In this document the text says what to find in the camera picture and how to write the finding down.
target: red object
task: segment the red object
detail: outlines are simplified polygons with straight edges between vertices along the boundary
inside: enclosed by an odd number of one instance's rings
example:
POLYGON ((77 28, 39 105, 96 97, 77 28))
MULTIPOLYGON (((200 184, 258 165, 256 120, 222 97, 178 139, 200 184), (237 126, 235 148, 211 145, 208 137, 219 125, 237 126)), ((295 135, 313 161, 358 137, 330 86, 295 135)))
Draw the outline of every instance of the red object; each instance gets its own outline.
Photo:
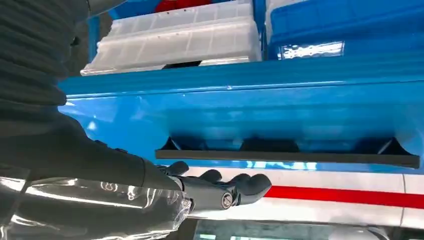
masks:
POLYGON ((424 195, 397 192, 272 186, 265 197, 424 209, 424 195))
POLYGON ((155 13, 166 12, 176 9, 185 9, 190 7, 208 5, 210 0, 162 0, 154 10, 155 13))

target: white plastic bin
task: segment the white plastic bin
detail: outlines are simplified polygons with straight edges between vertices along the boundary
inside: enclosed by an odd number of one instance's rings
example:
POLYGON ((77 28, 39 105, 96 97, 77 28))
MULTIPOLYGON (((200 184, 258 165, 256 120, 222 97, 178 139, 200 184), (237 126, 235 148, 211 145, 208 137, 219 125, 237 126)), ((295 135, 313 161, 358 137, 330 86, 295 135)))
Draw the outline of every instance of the white plastic bin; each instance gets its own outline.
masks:
POLYGON ((261 60, 250 1, 237 0, 116 20, 84 75, 261 60))

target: red stripe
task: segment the red stripe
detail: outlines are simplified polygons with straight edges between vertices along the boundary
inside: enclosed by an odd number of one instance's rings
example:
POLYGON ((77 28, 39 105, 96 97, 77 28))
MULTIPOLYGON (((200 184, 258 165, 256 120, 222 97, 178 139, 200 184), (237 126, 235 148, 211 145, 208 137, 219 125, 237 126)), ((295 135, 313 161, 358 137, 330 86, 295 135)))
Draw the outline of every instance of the red stripe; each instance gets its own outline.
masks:
POLYGON ((424 209, 424 195, 396 192, 272 186, 265 197, 424 209))

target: clear plastic sheet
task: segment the clear plastic sheet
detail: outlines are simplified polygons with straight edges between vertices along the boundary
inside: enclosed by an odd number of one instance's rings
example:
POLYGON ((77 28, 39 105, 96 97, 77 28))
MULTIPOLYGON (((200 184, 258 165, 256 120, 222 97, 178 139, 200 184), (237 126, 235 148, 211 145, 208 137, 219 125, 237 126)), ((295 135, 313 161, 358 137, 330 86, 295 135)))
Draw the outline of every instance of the clear plastic sheet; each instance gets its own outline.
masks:
MULTIPOLYGON (((0 177, 0 198, 24 184, 0 177)), ((178 229, 190 207, 181 191, 48 178, 31 182, 0 240, 161 239, 178 229)))

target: blue frame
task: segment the blue frame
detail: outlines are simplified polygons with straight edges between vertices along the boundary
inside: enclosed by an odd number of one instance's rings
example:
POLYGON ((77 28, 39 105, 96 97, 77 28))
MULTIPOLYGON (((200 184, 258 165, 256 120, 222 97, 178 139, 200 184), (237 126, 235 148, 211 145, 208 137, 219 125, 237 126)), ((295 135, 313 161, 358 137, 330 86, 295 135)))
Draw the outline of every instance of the blue frame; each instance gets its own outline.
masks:
MULTIPOLYGON (((295 139, 302 151, 396 137, 424 155, 424 51, 292 59, 76 77, 60 84, 88 136, 158 164, 169 136, 234 148, 295 139)), ((373 164, 190 160, 191 166, 424 174, 373 164)))

